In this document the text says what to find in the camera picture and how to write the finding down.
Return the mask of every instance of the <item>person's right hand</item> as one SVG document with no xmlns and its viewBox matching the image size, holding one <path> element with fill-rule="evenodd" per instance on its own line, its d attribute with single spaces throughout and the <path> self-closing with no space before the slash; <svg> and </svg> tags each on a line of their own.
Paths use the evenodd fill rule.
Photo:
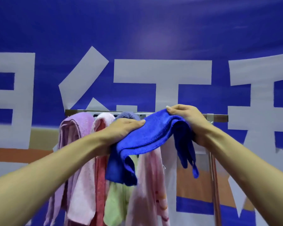
<svg viewBox="0 0 283 226">
<path fill-rule="evenodd" d="M 183 117 L 196 135 L 194 141 L 198 145 L 204 146 L 205 134 L 214 126 L 207 121 L 196 107 L 191 105 L 174 105 L 172 107 L 167 106 L 166 109 L 170 115 Z"/>
</svg>

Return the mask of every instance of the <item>purple towel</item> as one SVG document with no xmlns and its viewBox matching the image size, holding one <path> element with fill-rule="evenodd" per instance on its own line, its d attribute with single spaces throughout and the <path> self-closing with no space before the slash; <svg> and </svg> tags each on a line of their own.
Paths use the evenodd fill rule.
<svg viewBox="0 0 283 226">
<path fill-rule="evenodd" d="M 94 122 L 93 116 L 90 113 L 84 113 L 84 112 L 74 114 L 66 118 L 64 121 L 62 121 L 60 125 L 58 149 L 61 149 L 67 144 L 70 144 L 75 140 L 78 140 L 86 135 L 89 135 L 93 122 Z M 75 184 L 78 179 L 79 173 L 80 173 L 80 169 L 68 179 L 67 208 L 69 207 L 70 198 L 75 188 Z M 62 184 L 56 190 L 55 194 L 52 197 L 50 197 L 44 225 L 49 224 L 50 221 L 51 221 L 50 225 L 51 226 L 54 225 L 55 219 L 58 216 L 58 213 L 61 209 L 61 202 L 63 198 L 64 189 L 65 189 L 65 183 Z"/>
</svg>

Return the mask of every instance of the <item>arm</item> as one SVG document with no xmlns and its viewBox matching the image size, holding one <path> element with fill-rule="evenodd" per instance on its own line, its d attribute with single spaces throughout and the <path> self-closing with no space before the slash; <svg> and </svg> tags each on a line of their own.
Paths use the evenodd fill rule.
<svg viewBox="0 0 283 226">
<path fill-rule="evenodd" d="M 144 121 L 118 119 L 102 131 L 0 177 L 0 226 L 23 226 L 41 205 L 86 162 L 109 153 L 109 146 Z"/>
<path fill-rule="evenodd" d="M 167 110 L 186 119 L 196 142 L 216 157 L 269 225 L 283 225 L 283 172 L 211 125 L 197 108 L 176 105 Z"/>
</svg>

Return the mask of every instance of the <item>green towel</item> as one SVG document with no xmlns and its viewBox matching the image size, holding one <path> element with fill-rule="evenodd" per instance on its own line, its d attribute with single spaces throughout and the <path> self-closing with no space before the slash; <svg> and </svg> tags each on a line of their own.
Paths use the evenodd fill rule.
<svg viewBox="0 0 283 226">
<path fill-rule="evenodd" d="M 130 156 L 136 169 L 138 158 Z M 105 204 L 104 223 L 107 226 L 118 226 L 126 220 L 129 199 L 134 186 L 110 182 L 108 196 Z"/>
</svg>

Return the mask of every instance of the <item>drying rack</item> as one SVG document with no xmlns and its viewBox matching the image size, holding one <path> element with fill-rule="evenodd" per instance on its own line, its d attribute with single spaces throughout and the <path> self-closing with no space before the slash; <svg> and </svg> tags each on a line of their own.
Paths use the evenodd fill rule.
<svg viewBox="0 0 283 226">
<path fill-rule="evenodd" d="M 94 117 L 98 116 L 103 112 L 109 112 L 113 114 L 115 117 L 120 115 L 122 111 L 103 111 L 103 110 L 85 110 L 85 109 L 66 109 L 65 116 L 69 117 L 76 113 L 80 112 L 91 112 Z M 153 114 L 153 112 L 134 112 L 141 119 Z M 228 115 L 225 114 L 203 114 L 208 122 L 214 124 L 214 122 L 227 123 Z M 219 192 L 218 192 L 218 181 L 217 181 L 217 171 L 216 171 L 216 159 L 210 153 L 207 152 L 209 157 L 209 167 L 210 167 L 210 176 L 211 176 L 211 189 L 212 189 L 212 199 L 214 205 L 214 217 L 215 217 L 215 225 L 221 226 L 221 214 L 220 214 L 220 201 L 219 201 Z"/>
</svg>

